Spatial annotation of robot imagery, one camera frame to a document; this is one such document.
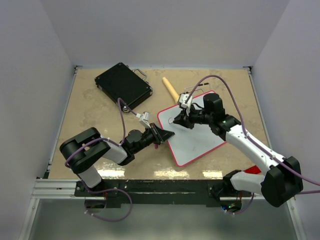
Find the whiteboard with pink frame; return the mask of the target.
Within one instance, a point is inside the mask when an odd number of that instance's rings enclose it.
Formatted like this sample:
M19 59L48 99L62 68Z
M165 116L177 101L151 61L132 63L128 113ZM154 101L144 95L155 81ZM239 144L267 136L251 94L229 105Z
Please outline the whiteboard with pink frame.
M226 142L211 132L208 125L196 124L193 129L178 124L169 124L181 112L178 105L165 108L157 113L162 129L174 132L167 142L173 159L179 167L197 160Z

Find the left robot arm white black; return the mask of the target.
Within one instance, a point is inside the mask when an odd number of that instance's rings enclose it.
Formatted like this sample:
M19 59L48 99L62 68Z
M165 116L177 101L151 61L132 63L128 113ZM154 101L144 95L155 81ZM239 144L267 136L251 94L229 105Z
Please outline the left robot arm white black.
M134 129L124 138L122 145L104 138L91 127L63 142L59 151L65 158L65 166L70 168L86 184L86 191L99 196L104 190L102 177L94 164L100 159L111 160L125 166L135 159L135 154L151 144L161 145L175 133L151 123L144 132Z

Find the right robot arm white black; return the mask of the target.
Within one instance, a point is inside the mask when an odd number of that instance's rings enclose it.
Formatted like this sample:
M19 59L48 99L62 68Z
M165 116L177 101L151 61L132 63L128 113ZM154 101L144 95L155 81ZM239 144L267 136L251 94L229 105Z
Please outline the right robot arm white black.
M225 142L233 145L248 157L261 171L250 174L234 170L223 178L223 192L230 197L239 191L259 194L274 207L299 194L304 186L299 161L284 157L261 143L244 128L234 116L225 112L223 101L217 93L208 93L203 97L203 107L193 104L189 94L181 94L178 102L181 112L173 123L188 129L196 124L208 125L210 130Z

